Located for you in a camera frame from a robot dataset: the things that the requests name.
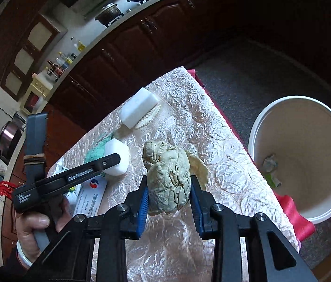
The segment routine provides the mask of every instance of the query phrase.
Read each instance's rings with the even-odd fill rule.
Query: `white sponge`
[[[121,108],[118,116],[122,123],[128,128],[133,128],[147,112],[158,103],[158,99],[150,91],[141,88],[131,99]]]
[[[121,161],[119,164],[104,170],[104,173],[111,176],[120,176],[125,174],[130,162],[129,147],[117,139],[112,139],[104,145],[104,156],[117,153]]]

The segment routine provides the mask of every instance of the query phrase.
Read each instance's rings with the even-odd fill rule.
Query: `red tassel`
[[[0,196],[6,196],[11,200],[11,194],[18,186],[8,181],[0,182]]]

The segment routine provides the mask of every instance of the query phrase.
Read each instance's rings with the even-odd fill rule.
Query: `dark grey floor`
[[[251,127],[271,102],[289,95],[315,98],[331,108],[331,92],[281,54],[234,39],[193,65],[211,96],[248,147]],[[316,225],[300,254],[313,268],[331,252],[331,218]]]

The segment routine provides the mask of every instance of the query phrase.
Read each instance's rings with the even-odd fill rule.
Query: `human hand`
[[[60,207],[62,215],[56,223],[56,231],[60,232],[71,219],[69,214],[69,201],[63,198]],[[24,255],[30,262],[35,262],[41,251],[36,242],[33,230],[43,230],[49,226],[48,216],[38,212],[25,212],[16,219],[16,234]]]

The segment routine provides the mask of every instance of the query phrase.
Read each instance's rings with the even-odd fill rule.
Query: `teal towel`
[[[99,140],[86,154],[85,163],[94,161],[96,159],[104,157],[104,147],[105,144],[112,140],[113,133],[110,133],[109,135],[105,137],[100,137]]]

